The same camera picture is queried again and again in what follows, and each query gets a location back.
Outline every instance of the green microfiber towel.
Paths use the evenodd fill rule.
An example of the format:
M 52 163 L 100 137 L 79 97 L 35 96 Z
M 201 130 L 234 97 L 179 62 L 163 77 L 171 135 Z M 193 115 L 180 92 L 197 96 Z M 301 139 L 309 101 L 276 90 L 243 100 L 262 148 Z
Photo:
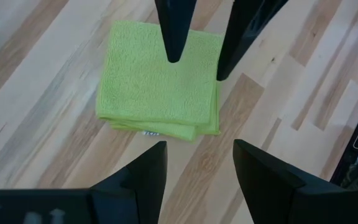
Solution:
M 188 141 L 219 134 L 216 68 L 222 42 L 220 35 L 191 30 L 181 60 L 170 63 L 158 25 L 116 22 L 96 114 L 116 129 Z

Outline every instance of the folded towel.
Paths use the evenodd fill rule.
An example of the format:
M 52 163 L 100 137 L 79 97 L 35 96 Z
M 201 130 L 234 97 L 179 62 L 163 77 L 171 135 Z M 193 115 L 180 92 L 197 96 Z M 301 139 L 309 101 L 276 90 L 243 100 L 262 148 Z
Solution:
M 96 114 L 116 129 L 192 141 L 218 134 L 216 68 L 223 37 L 191 30 L 181 60 L 170 63 L 160 27 L 113 25 Z

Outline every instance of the towel tag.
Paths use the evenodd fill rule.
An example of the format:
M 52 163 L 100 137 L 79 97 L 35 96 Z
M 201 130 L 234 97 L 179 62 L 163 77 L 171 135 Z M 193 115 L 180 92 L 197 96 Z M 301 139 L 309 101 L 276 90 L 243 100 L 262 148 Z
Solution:
M 144 135 L 149 135 L 149 136 L 159 136 L 159 133 L 154 133 L 152 131 L 143 131 Z

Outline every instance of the towel stack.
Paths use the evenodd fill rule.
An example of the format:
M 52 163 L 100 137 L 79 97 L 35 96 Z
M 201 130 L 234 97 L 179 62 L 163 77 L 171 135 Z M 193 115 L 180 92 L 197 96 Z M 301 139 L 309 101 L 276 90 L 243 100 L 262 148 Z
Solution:
M 219 134 L 216 68 L 223 37 L 191 30 L 181 60 L 167 60 L 158 25 L 113 25 L 96 114 L 114 129 L 187 141 Z

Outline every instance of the wooden floor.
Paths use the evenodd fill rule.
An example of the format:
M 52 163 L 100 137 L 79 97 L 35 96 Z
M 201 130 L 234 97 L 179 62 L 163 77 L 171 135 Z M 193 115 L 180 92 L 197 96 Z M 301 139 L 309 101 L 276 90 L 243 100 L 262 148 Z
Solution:
M 5 1 L 0 188 L 89 187 L 164 139 L 161 223 L 252 223 L 233 139 L 329 179 L 358 122 L 358 0 L 289 0 L 223 83 L 221 135 L 194 143 L 95 117 L 111 24 L 157 23 L 153 0 Z M 198 0 L 192 28 L 223 33 L 231 4 Z

